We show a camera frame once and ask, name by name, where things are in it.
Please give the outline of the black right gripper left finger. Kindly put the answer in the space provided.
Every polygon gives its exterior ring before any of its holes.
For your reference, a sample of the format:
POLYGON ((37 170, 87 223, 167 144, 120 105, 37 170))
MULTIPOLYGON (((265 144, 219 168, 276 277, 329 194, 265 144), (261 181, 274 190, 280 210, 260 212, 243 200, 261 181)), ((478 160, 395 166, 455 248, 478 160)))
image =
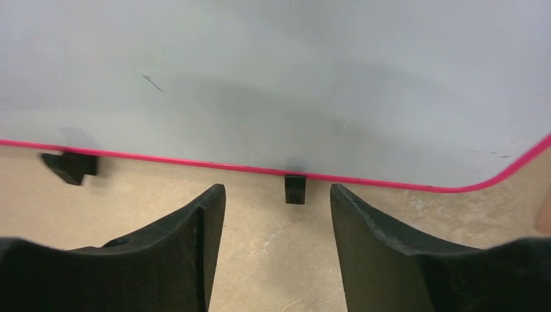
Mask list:
POLYGON ((2 311, 207 311, 225 216, 215 184, 101 247, 1 239, 2 311))

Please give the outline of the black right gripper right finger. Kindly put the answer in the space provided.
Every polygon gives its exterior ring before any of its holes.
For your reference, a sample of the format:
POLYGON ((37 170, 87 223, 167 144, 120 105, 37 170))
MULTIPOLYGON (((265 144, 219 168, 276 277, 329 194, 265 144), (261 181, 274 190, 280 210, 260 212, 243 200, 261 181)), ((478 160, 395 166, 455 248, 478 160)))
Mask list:
POLYGON ((330 206, 348 311, 549 311, 550 239, 488 249, 443 240, 346 187, 330 206))

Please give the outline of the pink framed whiteboard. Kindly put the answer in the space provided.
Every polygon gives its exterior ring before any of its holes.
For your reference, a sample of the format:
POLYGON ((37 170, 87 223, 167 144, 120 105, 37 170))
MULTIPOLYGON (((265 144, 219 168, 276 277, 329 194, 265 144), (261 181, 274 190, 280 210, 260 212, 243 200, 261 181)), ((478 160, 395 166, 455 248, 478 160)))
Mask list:
POLYGON ((550 2, 2 1, 1 143, 483 189, 550 147, 550 2))

